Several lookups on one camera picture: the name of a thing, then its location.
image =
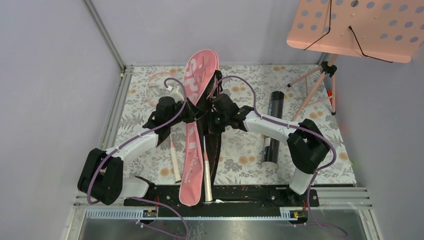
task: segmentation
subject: floral mat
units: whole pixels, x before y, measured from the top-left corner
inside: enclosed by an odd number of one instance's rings
[[[236,75],[246,79],[256,91],[256,106],[261,113],[267,113],[270,95],[273,91],[285,94],[283,119],[291,121],[302,101],[306,97],[305,81],[288,88],[287,84],[301,75],[316,68],[316,65],[224,65],[222,74]],[[145,85],[149,77],[159,72],[171,72],[183,79],[184,66],[140,66],[135,67],[120,119],[115,145],[138,134],[142,124],[147,121],[154,107],[147,103]],[[308,87],[312,88],[319,72],[308,77]],[[250,89],[237,79],[223,82],[223,92],[231,97],[239,107],[253,106],[253,94]],[[319,86],[311,102],[326,97],[324,84]],[[351,162],[346,153],[336,117],[331,115],[329,100],[307,106],[297,122],[309,118],[313,120],[322,134],[337,150],[336,162],[318,173],[316,184],[355,184],[356,179]],[[171,135],[177,151],[179,169],[183,172],[185,153],[184,123],[172,127]],[[288,184],[293,176],[295,166],[291,160],[287,143],[279,147],[278,168],[262,166],[264,136],[253,132],[243,132],[228,128],[222,134],[222,147],[219,158],[215,184]],[[321,164],[330,162],[329,153]],[[140,155],[124,170],[125,176],[141,176],[155,184],[174,184],[174,172],[171,163],[170,140]]]

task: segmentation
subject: white label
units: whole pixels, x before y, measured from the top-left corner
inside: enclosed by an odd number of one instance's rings
[[[263,144],[263,147],[268,147],[271,144],[271,138],[267,137],[265,138],[265,143]]]

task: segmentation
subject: white wall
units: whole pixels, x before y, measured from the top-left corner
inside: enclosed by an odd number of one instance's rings
[[[422,239],[424,48],[412,62],[340,57],[337,121],[385,240]]]
[[[58,240],[119,69],[82,1],[0,6],[0,239]]]
[[[221,63],[316,63],[287,45],[299,1],[93,0],[127,64],[186,64],[201,49]]]

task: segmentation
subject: black tube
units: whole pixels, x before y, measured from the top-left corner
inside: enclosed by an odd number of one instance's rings
[[[271,93],[269,101],[268,115],[281,119],[283,117],[284,93],[274,91]],[[262,166],[267,168],[278,167],[280,142],[268,136],[265,137],[263,144]]]

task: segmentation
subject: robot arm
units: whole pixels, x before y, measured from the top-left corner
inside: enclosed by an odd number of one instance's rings
[[[226,126],[231,126],[233,129],[245,132],[260,133],[280,142],[287,141],[292,161],[296,166],[289,188],[297,195],[305,193],[315,170],[330,150],[322,140],[313,134],[264,120],[256,115],[252,107],[239,108],[224,93],[214,98],[211,103],[209,130],[212,133],[222,133]],[[112,204],[119,197],[144,197],[150,186],[148,181],[140,178],[123,178],[124,168],[145,151],[160,145],[169,136],[171,126],[180,122],[194,122],[205,114],[204,110],[197,108],[187,99],[185,109],[178,118],[154,132],[142,135],[142,133],[168,122],[181,107],[182,101],[178,97],[162,97],[156,106],[156,111],[151,113],[148,121],[143,125],[139,134],[141,137],[128,143],[107,159],[101,174],[94,181],[91,196],[106,205]],[[315,123],[309,119],[297,123],[283,121],[268,115],[266,117],[278,123],[302,127],[322,135]],[[116,149],[117,147],[111,147],[103,151],[95,148],[88,154],[78,181],[80,191],[88,192],[90,181],[100,163]]]
[[[233,129],[260,133],[280,142],[287,141],[291,159],[296,166],[289,187],[298,195],[305,193],[318,165],[330,151],[329,146],[310,133],[262,119],[250,106],[239,108],[226,94],[216,97],[212,100],[212,104],[216,112],[215,129],[222,130],[220,126],[229,125]],[[322,136],[322,133],[312,120],[305,119],[303,122],[289,122],[269,115],[263,115],[262,117],[265,116],[275,122],[302,127]]]

